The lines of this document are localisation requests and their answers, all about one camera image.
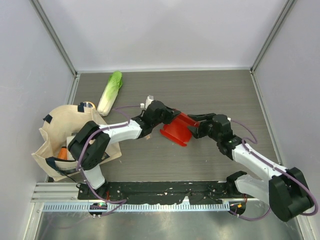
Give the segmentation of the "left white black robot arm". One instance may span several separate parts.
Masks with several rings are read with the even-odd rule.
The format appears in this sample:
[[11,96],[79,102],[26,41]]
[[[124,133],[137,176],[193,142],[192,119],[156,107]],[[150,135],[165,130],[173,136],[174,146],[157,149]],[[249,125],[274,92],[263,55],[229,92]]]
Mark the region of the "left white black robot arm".
[[141,139],[149,135],[159,124],[170,124],[181,111],[152,100],[135,117],[126,122],[99,125],[88,121],[68,144],[67,149],[77,161],[76,170],[83,174],[89,194],[97,200],[107,198],[108,185],[100,163],[106,149],[113,144]]

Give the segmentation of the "red paper box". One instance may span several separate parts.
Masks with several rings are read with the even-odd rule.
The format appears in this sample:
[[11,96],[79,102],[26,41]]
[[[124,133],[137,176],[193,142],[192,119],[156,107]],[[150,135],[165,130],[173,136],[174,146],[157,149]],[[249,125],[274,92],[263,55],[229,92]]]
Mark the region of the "red paper box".
[[160,129],[160,133],[181,147],[186,147],[193,136],[188,127],[198,126],[198,121],[191,119],[184,113],[180,113],[170,124],[165,124]]

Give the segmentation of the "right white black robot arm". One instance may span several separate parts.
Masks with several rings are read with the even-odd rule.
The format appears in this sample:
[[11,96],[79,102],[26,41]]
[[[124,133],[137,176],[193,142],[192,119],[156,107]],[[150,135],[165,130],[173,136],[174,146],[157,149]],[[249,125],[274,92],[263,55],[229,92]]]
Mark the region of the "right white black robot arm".
[[233,120],[224,114],[208,113],[189,117],[199,123],[188,128],[194,138],[211,138],[223,155],[257,175],[258,178],[253,178],[246,173],[234,174],[233,180],[225,186],[230,197],[236,198],[240,194],[252,196],[267,204],[270,211],[283,222],[298,215],[314,216],[318,213],[317,200],[300,169],[286,168],[258,153],[248,143],[257,144],[257,138],[235,135],[231,125]]

